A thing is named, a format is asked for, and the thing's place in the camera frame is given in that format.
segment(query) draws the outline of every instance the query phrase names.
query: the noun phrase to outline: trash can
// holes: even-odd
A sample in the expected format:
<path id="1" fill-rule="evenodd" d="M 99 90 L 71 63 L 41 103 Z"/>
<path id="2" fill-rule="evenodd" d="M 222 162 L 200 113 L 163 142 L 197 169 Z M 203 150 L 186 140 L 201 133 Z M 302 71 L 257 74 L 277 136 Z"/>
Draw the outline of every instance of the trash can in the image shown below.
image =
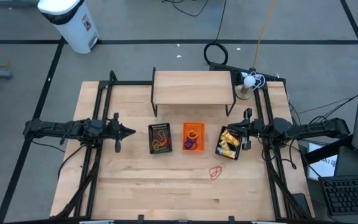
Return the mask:
<path id="1" fill-rule="evenodd" d="M 38 9 L 75 52 L 87 54 L 99 39 L 85 0 L 40 0 Z"/>

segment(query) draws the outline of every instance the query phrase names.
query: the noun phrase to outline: red rubber band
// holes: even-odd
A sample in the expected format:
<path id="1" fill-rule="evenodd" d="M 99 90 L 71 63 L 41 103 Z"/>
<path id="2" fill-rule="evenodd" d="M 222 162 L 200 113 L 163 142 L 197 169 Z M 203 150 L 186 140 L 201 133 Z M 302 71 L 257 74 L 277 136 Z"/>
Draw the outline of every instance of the red rubber band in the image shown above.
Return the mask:
<path id="1" fill-rule="evenodd" d="M 209 177 L 211 180 L 216 180 L 222 173 L 222 167 L 216 166 L 209 169 Z"/>

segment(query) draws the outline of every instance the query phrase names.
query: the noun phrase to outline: wooden platform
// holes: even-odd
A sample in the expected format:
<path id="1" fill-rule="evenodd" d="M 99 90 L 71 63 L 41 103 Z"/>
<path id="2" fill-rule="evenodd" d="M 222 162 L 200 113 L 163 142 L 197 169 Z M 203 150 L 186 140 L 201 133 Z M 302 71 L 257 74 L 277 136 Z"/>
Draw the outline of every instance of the wooden platform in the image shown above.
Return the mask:
<path id="1" fill-rule="evenodd" d="M 74 119 L 92 116 L 97 86 L 98 82 L 83 83 Z M 291 121 L 283 83 L 268 83 L 268 87 L 273 115 Z M 251 138 L 252 149 L 241 151 L 238 161 L 214 153 L 221 126 L 241 121 L 248 107 L 256 111 L 254 98 L 237 101 L 230 117 L 224 115 L 224 108 L 219 105 L 170 105 L 159 108 L 156 118 L 150 93 L 151 86 L 113 86 L 109 117 L 118 112 L 120 122 L 136 133 L 123 140 L 121 153 L 114 152 L 114 141 L 105 140 L 92 218 L 135 220 L 143 214 L 146 220 L 227 220 L 230 215 L 236 220 L 274 220 L 258 140 Z M 182 151 L 184 121 L 205 123 L 205 152 Z M 172 153 L 149 154 L 148 125 L 157 123 L 170 123 Z M 69 140 L 65 157 L 78 146 L 78 141 Z M 300 155 L 292 153 L 296 166 L 302 167 Z M 51 215 L 60 212 L 78 188 L 84 154 L 85 150 L 79 152 L 63 168 Z M 282 149 L 282 157 L 288 158 L 288 148 Z M 211 180 L 208 171 L 217 165 L 222 166 L 223 172 L 217 180 Z M 314 214 L 303 169 L 293 170 L 286 162 L 283 165 L 288 189 L 293 194 L 304 193 Z M 277 192 L 285 216 L 278 188 Z M 87 199 L 86 192 L 83 205 Z"/>
<path id="2" fill-rule="evenodd" d="M 234 102 L 229 71 L 156 71 L 156 105 L 231 105 Z"/>

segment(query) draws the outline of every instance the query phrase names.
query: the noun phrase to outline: small plastic bin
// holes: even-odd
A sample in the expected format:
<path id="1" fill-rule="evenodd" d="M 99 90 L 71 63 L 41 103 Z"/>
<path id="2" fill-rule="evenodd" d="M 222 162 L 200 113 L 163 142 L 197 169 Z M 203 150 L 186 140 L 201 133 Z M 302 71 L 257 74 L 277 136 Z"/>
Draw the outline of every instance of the small plastic bin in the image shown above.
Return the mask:
<path id="1" fill-rule="evenodd" d="M 166 146 L 162 146 L 159 150 L 155 150 L 153 142 L 155 144 L 157 142 L 164 141 L 165 138 L 167 139 Z M 171 129 L 169 123 L 149 125 L 149 146 L 150 154 L 172 152 Z"/>
<path id="2" fill-rule="evenodd" d="M 216 153 L 217 155 L 219 155 L 219 156 L 222 156 L 222 155 L 220 155 L 220 154 L 218 153 L 218 147 L 221 147 L 221 146 L 219 145 L 219 142 L 222 141 L 222 140 L 221 140 L 221 135 L 222 135 L 222 133 L 223 133 L 225 130 L 228 130 L 229 133 L 239 141 L 239 145 L 238 145 L 238 146 L 233 146 L 233 145 L 230 144 L 230 143 L 227 144 L 227 145 L 230 147 L 230 150 L 236 152 L 236 155 L 235 155 L 235 157 L 234 157 L 234 160 L 238 160 L 239 154 L 240 154 L 240 150 L 241 150 L 242 136 L 241 136 L 240 133 L 238 133 L 237 131 L 231 130 L 231 129 L 229 129 L 228 127 L 225 127 L 225 126 L 222 126 L 221 132 L 219 133 L 218 142 L 216 143 L 215 153 Z"/>
<path id="3" fill-rule="evenodd" d="M 196 139 L 189 139 L 188 135 L 190 132 L 195 132 L 198 137 Z M 187 149 L 185 144 L 187 141 L 193 141 L 192 147 Z M 184 122 L 183 123 L 183 142 L 182 149 L 188 152 L 204 152 L 205 140 L 204 140 L 204 123 L 199 122 Z"/>

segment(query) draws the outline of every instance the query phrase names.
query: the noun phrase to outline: keyboard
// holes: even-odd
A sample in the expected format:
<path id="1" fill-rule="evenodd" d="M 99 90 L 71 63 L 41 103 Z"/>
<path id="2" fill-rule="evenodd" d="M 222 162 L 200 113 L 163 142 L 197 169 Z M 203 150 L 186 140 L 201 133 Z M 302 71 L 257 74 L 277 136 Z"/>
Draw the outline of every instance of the keyboard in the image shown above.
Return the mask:
<path id="1" fill-rule="evenodd" d="M 319 182 L 330 215 L 358 214 L 358 175 L 323 177 Z"/>

